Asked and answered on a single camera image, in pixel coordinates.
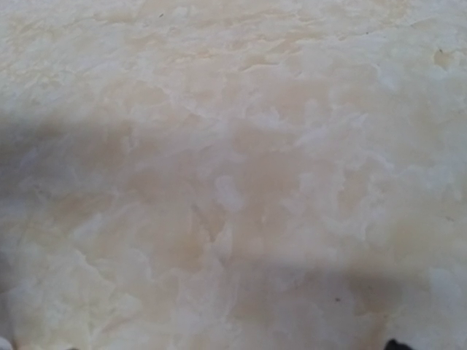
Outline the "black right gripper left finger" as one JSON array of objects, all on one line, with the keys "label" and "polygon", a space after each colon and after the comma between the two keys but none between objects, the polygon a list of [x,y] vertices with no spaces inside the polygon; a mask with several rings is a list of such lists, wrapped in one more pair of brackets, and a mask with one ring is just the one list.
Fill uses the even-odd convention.
[{"label": "black right gripper left finger", "polygon": [[0,350],[13,350],[12,344],[3,337],[0,337]]}]

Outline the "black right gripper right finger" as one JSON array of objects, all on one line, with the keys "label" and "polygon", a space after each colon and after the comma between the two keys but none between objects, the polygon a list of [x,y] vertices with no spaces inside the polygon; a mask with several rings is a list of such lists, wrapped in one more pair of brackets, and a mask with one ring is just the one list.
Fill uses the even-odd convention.
[{"label": "black right gripper right finger", "polygon": [[401,343],[396,339],[390,339],[385,344],[385,350],[414,350],[411,346]]}]

